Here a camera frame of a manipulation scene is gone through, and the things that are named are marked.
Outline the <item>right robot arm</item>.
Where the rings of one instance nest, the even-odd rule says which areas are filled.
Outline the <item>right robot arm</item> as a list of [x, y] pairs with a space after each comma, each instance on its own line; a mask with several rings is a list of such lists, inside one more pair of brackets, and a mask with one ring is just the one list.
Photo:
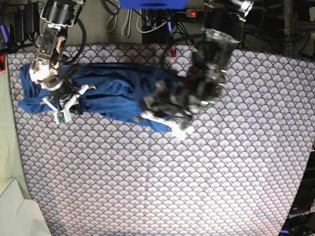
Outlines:
[[[80, 100], [85, 98], [88, 90], [95, 88], [87, 84], [75, 87], [71, 82], [71, 77], [80, 69], [75, 61], [83, 52], [87, 38], [83, 23], [79, 20], [84, 4], [83, 0], [49, 0], [40, 14], [48, 25], [40, 36], [39, 51], [30, 65], [29, 75], [34, 83], [50, 93], [50, 96], [42, 98], [41, 103], [53, 111], [56, 124], [70, 122], [72, 113], [81, 114]], [[82, 30], [82, 43], [77, 54], [68, 59], [63, 49], [67, 30], [75, 24], [79, 24]]]

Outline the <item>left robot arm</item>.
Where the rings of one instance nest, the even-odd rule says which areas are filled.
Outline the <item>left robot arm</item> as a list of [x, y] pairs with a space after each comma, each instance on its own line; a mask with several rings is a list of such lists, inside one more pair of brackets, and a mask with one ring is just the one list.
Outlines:
[[[163, 79], [142, 100], [138, 120], [147, 119], [168, 126], [175, 137], [184, 139], [193, 132], [193, 116], [216, 104], [225, 84], [230, 56], [240, 43], [252, 0], [206, 0], [201, 33], [169, 43], [160, 56]], [[178, 42], [196, 39], [191, 66], [186, 76], [167, 69], [165, 55]]]

